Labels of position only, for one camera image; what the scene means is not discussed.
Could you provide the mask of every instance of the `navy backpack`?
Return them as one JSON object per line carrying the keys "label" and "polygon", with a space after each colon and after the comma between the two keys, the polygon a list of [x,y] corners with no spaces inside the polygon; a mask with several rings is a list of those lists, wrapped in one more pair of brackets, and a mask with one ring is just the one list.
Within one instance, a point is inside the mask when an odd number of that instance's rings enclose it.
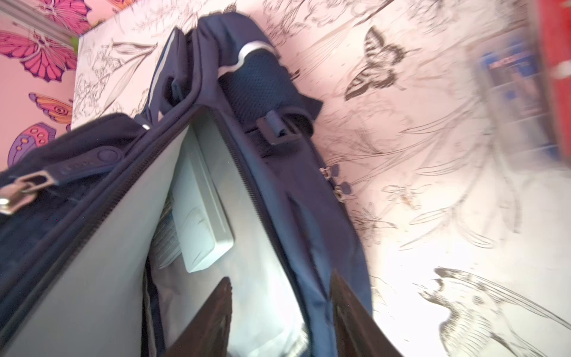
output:
{"label": "navy backpack", "polygon": [[[259,218],[233,225],[232,190],[224,193],[223,179],[215,179],[230,228],[234,234],[240,224],[263,228],[273,248],[267,254],[277,257],[303,317],[305,343],[289,341],[289,350],[276,355],[336,356],[340,336],[351,340],[357,331],[362,337],[375,330],[363,248],[343,204],[346,188],[335,183],[310,139],[320,108],[319,101],[296,90],[271,42],[247,17],[215,14],[201,18],[189,34],[175,29],[157,65],[145,110],[134,120],[124,114],[101,117],[30,152],[0,174],[2,352],[164,353],[166,315],[176,317],[166,310],[174,300],[161,291],[170,282],[151,268],[147,256],[191,129],[202,150],[210,145],[226,153],[237,179],[225,179],[239,181],[248,197],[241,204]],[[209,130],[218,139],[205,140]],[[216,157],[208,155],[204,153],[206,166],[214,178]],[[219,281],[201,294],[209,295]],[[201,334],[217,335],[204,327],[214,324],[220,341],[226,342],[190,345],[207,351],[219,346],[219,355],[226,355],[230,320],[245,318],[235,317],[241,306],[225,298],[230,283],[232,294],[257,284],[246,276],[240,283],[223,279],[200,311],[181,322],[186,325],[194,318],[194,327],[172,333],[180,338],[167,343],[172,346],[167,354],[194,355],[184,354],[185,339],[196,342]],[[336,298],[336,308],[335,291],[344,296]],[[213,311],[226,318],[203,317],[216,315]],[[339,324],[345,332],[336,330]],[[363,352],[380,339],[353,338],[351,343],[360,344]]]}

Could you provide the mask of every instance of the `metal zipper pull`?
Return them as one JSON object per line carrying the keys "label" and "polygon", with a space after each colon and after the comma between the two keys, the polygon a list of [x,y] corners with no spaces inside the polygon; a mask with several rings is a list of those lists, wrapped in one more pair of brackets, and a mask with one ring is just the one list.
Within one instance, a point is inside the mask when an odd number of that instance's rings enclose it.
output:
{"label": "metal zipper pull", "polygon": [[325,177],[326,180],[329,180],[332,177],[339,176],[339,164],[336,163],[333,166],[320,167],[319,171],[323,174],[323,177]]}
{"label": "metal zipper pull", "polygon": [[350,195],[353,190],[351,190],[351,186],[348,182],[341,182],[338,186],[335,186],[335,197],[341,203],[345,203],[347,201],[347,195]]}
{"label": "metal zipper pull", "polygon": [[123,159],[123,152],[113,146],[101,146],[44,167],[43,170],[20,176],[13,183],[0,187],[0,213],[12,215],[30,204],[38,191],[111,171]]}

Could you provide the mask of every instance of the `pink wallpaper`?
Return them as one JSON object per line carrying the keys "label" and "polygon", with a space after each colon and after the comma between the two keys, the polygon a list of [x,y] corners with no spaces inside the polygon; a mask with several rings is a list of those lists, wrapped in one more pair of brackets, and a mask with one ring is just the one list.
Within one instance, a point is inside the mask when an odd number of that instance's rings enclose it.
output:
{"label": "pink wallpaper", "polygon": [[0,14],[0,171],[67,132],[76,65],[72,49]]}
{"label": "pink wallpaper", "polygon": [[19,0],[65,27],[81,35],[99,22],[113,17],[136,0]]}

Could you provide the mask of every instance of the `strap buckle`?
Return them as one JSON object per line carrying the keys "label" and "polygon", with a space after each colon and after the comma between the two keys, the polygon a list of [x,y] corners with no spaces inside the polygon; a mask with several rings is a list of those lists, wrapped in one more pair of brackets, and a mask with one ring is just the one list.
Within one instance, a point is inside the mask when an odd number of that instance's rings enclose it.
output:
{"label": "strap buckle", "polygon": [[256,125],[271,146],[294,142],[301,138],[299,129],[275,110],[270,110],[265,117],[256,120]]}

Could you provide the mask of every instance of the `padded mesh back panel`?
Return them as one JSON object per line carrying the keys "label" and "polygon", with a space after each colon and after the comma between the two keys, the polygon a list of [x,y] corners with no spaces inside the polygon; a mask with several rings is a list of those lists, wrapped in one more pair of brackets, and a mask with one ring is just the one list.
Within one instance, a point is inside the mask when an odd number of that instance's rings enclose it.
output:
{"label": "padded mesh back panel", "polygon": [[245,131],[254,129],[256,120],[272,109],[291,106],[305,109],[288,71],[266,50],[249,54],[240,69],[224,74],[219,83]]}

